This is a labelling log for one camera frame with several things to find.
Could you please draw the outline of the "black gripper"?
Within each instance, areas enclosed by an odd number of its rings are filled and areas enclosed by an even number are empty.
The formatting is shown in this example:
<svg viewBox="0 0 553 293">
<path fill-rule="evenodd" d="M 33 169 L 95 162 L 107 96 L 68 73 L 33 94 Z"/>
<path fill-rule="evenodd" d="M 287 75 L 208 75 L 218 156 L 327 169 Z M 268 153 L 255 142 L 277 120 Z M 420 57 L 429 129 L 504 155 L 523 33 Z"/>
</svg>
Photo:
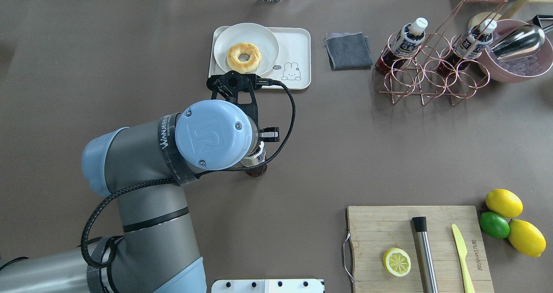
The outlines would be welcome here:
<svg viewBox="0 0 553 293">
<path fill-rule="evenodd" d="M 255 132 L 255 145 L 260 147 L 261 142 L 264 143 L 278 143 L 280 141 L 279 137 L 279 127 L 266 127 L 264 129 L 257 128 Z"/>
</svg>

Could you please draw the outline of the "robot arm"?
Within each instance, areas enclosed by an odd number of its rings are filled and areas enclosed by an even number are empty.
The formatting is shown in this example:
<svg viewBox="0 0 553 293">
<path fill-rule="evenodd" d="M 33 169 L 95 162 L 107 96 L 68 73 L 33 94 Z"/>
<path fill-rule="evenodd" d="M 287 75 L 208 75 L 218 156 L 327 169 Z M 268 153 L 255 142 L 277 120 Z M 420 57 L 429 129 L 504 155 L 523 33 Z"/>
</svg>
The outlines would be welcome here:
<svg viewBox="0 0 553 293">
<path fill-rule="evenodd" d="M 82 155 L 104 197 L 77 249 L 1 267 L 3 293 L 205 293 L 184 185 L 263 151 L 279 129 L 255 103 L 203 100 L 181 113 L 92 140 Z"/>
</svg>

